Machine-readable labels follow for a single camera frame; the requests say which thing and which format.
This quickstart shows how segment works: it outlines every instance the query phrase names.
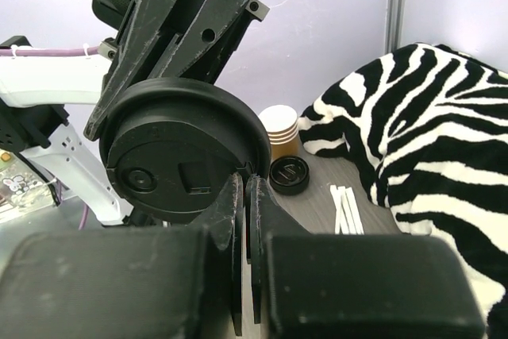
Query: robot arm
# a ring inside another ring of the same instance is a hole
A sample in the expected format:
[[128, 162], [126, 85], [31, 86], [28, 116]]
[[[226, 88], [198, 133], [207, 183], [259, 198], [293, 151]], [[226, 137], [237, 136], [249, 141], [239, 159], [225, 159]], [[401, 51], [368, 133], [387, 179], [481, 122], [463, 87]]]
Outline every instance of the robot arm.
[[189, 223], [227, 177], [266, 175], [269, 143], [257, 116], [214, 87], [251, 21], [257, 0], [93, 0], [118, 29], [99, 53], [112, 60], [85, 128], [99, 139], [115, 191], [137, 210]]
[[[99, 19], [118, 29], [116, 38], [105, 40], [99, 49], [99, 53], [112, 60], [112, 63], [109, 60], [102, 60], [101, 57], [95, 57], [87, 63], [88, 71], [80, 71], [75, 67], [67, 70], [61, 67], [51, 68], [52, 61], [48, 59], [47, 65], [43, 67], [51, 76], [45, 80], [40, 67], [39, 70], [26, 71], [26, 62], [30, 58], [7, 59], [10, 61], [8, 63], [10, 71], [2, 73], [3, 81], [0, 83], [0, 97], [5, 103], [6, 112], [12, 114], [14, 120], [18, 118], [17, 110], [23, 110], [22, 113], [27, 114], [27, 110], [32, 108], [59, 109], [59, 113], [62, 114], [58, 122], [53, 122], [49, 128], [44, 129], [44, 132], [39, 132], [40, 135], [44, 135], [44, 139], [41, 138], [40, 141], [30, 140], [32, 126], [18, 123], [20, 131], [24, 131], [26, 137], [20, 136], [21, 143], [15, 152], [42, 165], [61, 179], [89, 205], [103, 225], [117, 225], [125, 221], [125, 217], [130, 214], [131, 206], [123, 201], [123, 198], [134, 202], [134, 205], [138, 205], [142, 210], [152, 212], [152, 216], [163, 211], [157, 215], [162, 219], [167, 219], [167, 212], [174, 210], [175, 204], [178, 209], [194, 211], [189, 216], [195, 216], [217, 196], [229, 173], [243, 172], [245, 180], [252, 173], [257, 172], [261, 175], [265, 173], [269, 164], [266, 133], [253, 112], [230, 94], [223, 94], [225, 92], [216, 89], [212, 95], [207, 95], [215, 102], [227, 102], [231, 109], [227, 110], [229, 115], [226, 115], [220, 106], [219, 113], [224, 115], [218, 115], [216, 118], [228, 120], [233, 113], [235, 119], [246, 120], [234, 129], [244, 132], [254, 130], [255, 133], [245, 138], [245, 142], [241, 142], [244, 147], [239, 147], [236, 151], [226, 145], [212, 150], [218, 137], [209, 135], [210, 144], [206, 145], [210, 146], [210, 150], [196, 152], [192, 163], [180, 163], [177, 175], [162, 172], [154, 174], [153, 171], [146, 170], [140, 161], [153, 156], [151, 153], [136, 154], [137, 156], [132, 158], [129, 155], [136, 150], [127, 147], [125, 143], [120, 146], [117, 144], [116, 133], [121, 130], [121, 126], [118, 124], [119, 121], [112, 117], [112, 109], [117, 104], [122, 104], [121, 98], [128, 88], [134, 84], [140, 85], [147, 79], [185, 78], [198, 80], [206, 84], [206, 87], [213, 84], [240, 43], [250, 22], [264, 19], [268, 11], [266, 6], [257, 0], [94, 0], [92, 8]], [[21, 60], [24, 60], [24, 71], [15, 68]], [[15, 72], [15, 75], [9, 76], [10, 72]], [[20, 73], [25, 76], [21, 86]], [[198, 87], [196, 83], [183, 84], [185, 88], [193, 86]], [[79, 144], [79, 138], [68, 124], [63, 108], [49, 106], [67, 103], [96, 104], [88, 121], [85, 136], [93, 141], [101, 137], [101, 156], [106, 172], [85, 146]], [[34, 120], [30, 118], [28, 123], [33, 124]], [[161, 135], [156, 126], [149, 126], [148, 130], [152, 133], [157, 131], [154, 137]], [[195, 131], [182, 135], [198, 136]], [[160, 137], [160, 139], [167, 141], [171, 138]], [[246, 147], [251, 150], [252, 146], [258, 146], [256, 152], [245, 153]], [[116, 156], [110, 155], [115, 147], [117, 151], [118, 147], [121, 147], [124, 152]], [[14, 147], [11, 145], [5, 149], [13, 151]], [[201, 158], [210, 162], [210, 153], [213, 155], [220, 151], [223, 151], [219, 154], [221, 162], [217, 163], [217, 159], [212, 159], [211, 164], [206, 165], [211, 174], [208, 177], [213, 178], [210, 180], [212, 184], [203, 187], [204, 180], [200, 179], [202, 174], [196, 175], [193, 166], [200, 164]], [[133, 184], [133, 191], [137, 194], [132, 195], [132, 192], [129, 194], [129, 190], [125, 189], [129, 188], [130, 184], [126, 186], [122, 182], [123, 179], [130, 178], [120, 174], [118, 162], [114, 163], [112, 160], [118, 157], [120, 164], [122, 159], [123, 162], [137, 163], [135, 167], [140, 167], [143, 174], [149, 178], [178, 177], [170, 181], [179, 183], [180, 186], [176, 187], [177, 189], [164, 189], [164, 185], [160, 185], [159, 190], [149, 190], [153, 191], [150, 193], [139, 188], [139, 184]], [[157, 191], [164, 194], [160, 202], [154, 202], [156, 200], [154, 193]], [[178, 212], [173, 214], [173, 217], [180, 215]], [[177, 220], [189, 221], [187, 218]]]
[[63, 104], [95, 104], [110, 62], [101, 56], [2, 57], [0, 146], [62, 181], [104, 225], [123, 225], [132, 206], [118, 197], [100, 160], [83, 145]]

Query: gray table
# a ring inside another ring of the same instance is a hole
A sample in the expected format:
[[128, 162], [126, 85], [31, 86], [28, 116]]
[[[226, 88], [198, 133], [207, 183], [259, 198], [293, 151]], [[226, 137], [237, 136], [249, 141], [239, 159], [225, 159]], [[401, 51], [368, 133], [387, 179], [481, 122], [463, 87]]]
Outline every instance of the gray table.
[[[322, 159], [306, 153], [302, 157], [310, 166], [309, 188], [297, 196], [277, 195], [279, 204], [313, 233], [332, 233], [335, 227], [335, 206], [329, 193], [330, 184], [349, 186], [355, 191], [356, 202], [365, 233], [398, 233], [391, 212], [372, 205], [360, 185], [356, 167], [342, 159]], [[0, 224], [0, 270], [19, 242], [32, 233], [77, 229], [83, 204], [76, 198], [59, 208], [47, 208], [10, 222]], [[101, 229], [90, 216], [87, 229]], [[244, 338], [257, 339], [260, 328], [252, 323], [250, 274], [244, 262]]]

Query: black cap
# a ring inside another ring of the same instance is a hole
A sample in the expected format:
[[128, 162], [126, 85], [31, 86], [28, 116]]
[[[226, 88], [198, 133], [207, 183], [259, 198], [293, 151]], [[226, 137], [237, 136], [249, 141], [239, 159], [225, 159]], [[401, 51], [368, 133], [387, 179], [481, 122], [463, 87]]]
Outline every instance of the black cap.
[[309, 165], [298, 156], [283, 156], [270, 166], [270, 184], [282, 195], [297, 195], [309, 185]]

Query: black lid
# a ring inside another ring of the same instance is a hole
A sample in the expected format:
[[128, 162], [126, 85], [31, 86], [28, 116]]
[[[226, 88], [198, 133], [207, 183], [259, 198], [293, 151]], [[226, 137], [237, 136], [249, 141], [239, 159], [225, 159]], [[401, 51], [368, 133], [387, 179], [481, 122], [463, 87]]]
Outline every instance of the black lid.
[[309, 165], [298, 156], [283, 156], [270, 166], [270, 184], [282, 195], [297, 195], [309, 185]]
[[154, 218], [188, 224], [229, 176], [267, 178], [270, 141], [256, 114], [221, 88], [147, 79], [123, 92], [100, 140], [115, 191]]

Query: zebra print blanket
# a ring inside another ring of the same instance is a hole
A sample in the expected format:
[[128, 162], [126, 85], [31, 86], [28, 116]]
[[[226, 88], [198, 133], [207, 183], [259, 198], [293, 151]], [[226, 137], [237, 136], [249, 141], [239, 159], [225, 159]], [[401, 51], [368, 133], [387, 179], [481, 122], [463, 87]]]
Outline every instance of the zebra print blanket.
[[356, 164], [401, 231], [448, 242], [489, 338], [507, 339], [508, 76], [412, 44], [332, 85], [298, 124], [306, 151]]

